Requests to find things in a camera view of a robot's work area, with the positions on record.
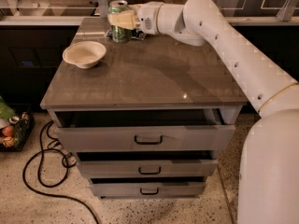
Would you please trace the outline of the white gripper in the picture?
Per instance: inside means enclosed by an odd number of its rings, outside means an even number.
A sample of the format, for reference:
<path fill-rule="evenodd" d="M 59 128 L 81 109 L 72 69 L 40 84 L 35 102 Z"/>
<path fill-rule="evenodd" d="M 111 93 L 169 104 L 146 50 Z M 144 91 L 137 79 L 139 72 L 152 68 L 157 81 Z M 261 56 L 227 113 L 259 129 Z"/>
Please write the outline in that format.
<path fill-rule="evenodd" d="M 108 15 L 108 21 L 111 25 L 127 30 L 134 30 L 140 23 L 140 29 L 149 35 L 158 34 L 157 19 L 163 2 L 148 2 L 146 4 L 128 5 L 131 10 L 125 10 L 120 13 L 111 13 Z"/>

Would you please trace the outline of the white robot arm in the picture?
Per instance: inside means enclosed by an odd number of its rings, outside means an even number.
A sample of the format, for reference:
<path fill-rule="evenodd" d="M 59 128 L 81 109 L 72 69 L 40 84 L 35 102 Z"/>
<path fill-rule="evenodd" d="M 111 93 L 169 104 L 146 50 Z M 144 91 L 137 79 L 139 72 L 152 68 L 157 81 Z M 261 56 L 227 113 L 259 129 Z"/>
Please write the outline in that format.
<path fill-rule="evenodd" d="M 237 224 L 299 224 L 298 82 L 232 27 L 212 0 L 132 5 L 108 20 L 212 46 L 261 117 L 243 146 Z"/>

